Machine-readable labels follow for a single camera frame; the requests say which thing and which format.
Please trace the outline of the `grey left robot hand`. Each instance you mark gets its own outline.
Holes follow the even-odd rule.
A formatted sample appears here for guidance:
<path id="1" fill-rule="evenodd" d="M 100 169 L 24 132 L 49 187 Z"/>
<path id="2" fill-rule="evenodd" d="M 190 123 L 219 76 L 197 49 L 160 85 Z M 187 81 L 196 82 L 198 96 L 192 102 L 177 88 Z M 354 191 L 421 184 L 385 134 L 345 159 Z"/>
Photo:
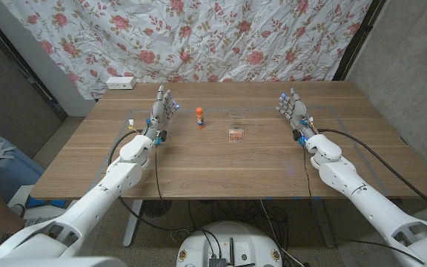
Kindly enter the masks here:
<path id="1" fill-rule="evenodd" d="M 150 138 L 155 145 L 164 142 L 167 137 L 169 121 L 178 109 L 179 105 L 173 99 L 171 91 L 165 90 L 164 86 L 160 85 L 142 135 Z"/>

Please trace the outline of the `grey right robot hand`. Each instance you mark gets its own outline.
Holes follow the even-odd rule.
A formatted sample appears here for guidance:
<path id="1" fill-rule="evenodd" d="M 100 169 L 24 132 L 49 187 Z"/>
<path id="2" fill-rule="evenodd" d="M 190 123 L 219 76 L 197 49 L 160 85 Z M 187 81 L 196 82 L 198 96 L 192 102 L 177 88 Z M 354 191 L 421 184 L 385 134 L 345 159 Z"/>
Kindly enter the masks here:
<path id="1" fill-rule="evenodd" d="M 318 132 L 313 126 L 314 118 L 308 112 L 299 94 L 294 88 L 291 88 L 290 92 L 291 95 L 281 94 L 276 111 L 288 120 L 292 128 L 294 141 L 298 141 L 301 146 L 304 146 Z"/>

